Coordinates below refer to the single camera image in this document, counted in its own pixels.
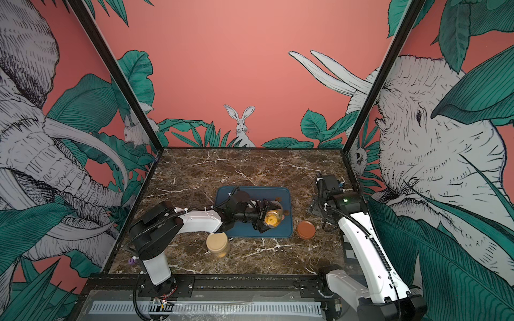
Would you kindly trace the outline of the clear jar of cookies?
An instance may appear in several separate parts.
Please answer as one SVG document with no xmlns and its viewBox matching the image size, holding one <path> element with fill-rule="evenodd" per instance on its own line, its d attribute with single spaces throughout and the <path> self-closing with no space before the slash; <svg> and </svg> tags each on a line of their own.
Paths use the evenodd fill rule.
<svg viewBox="0 0 514 321">
<path fill-rule="evenodd" d="M 268 210 L 265 213 L 265 216 L 263 219 L 263 224 L 266 227 L 276 228 L 281 224 L 283 219 L 284 219 L 283 209 L 272 209 L 272 210 Z"/>
</svg>

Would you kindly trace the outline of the orange-brown jar lid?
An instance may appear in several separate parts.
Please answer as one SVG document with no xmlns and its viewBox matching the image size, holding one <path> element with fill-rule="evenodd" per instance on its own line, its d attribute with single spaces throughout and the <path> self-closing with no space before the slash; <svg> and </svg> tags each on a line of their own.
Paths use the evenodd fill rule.
<svg viewBox="0 0 514 321">
<path fill-rule="evenodd" d="M 315 236 L 316 227 L 310 221 L 300 221 L 297 225 L 297 235 L 301 239 L 312 239 Z"/>
</svg>

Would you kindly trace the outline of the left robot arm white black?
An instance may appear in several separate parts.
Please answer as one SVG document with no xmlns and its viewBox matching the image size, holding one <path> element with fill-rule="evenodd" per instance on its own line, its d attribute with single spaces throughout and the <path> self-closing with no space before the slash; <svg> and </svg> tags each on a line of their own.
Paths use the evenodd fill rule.
<svg viewBox="0 0 514 321">
<path fill-rule="evenodd" d="M 177 281 L 165 255 L 166 247 L 176 235 L 208 232 L 218 235 L 231 230 L 235 223 L 250 224 L 260 232 L 278 227 L 284 209 L 277 200 L 251 199 L 246 191 L 233 188 L 219 205 L 204 209 L 188 209 L 162 201 L 150 209 L 128 231 L 123 246 L 140 265 L 143 279 L 137 282 L 136 294 L 141 297 L 167 299 L 178 289 Z"/>
</svg>

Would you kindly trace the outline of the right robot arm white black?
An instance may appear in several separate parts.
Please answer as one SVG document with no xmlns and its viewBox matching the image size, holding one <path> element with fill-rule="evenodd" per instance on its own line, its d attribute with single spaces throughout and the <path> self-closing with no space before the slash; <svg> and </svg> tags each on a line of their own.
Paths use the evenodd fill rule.
<svg viewBox="0 0 514 321">
<path fill-rule="evenodd" d="M 364 198 L 346 191 L 335 175 L 317 174 L 315 215 L 339 228 L 359 262 L 365 285 L 338 268 L 324 273 L 326 288 L 356 312 L 359 320 L 421 320 L 427 305 L 397 274 L 376 234 Z"/>
</svg>

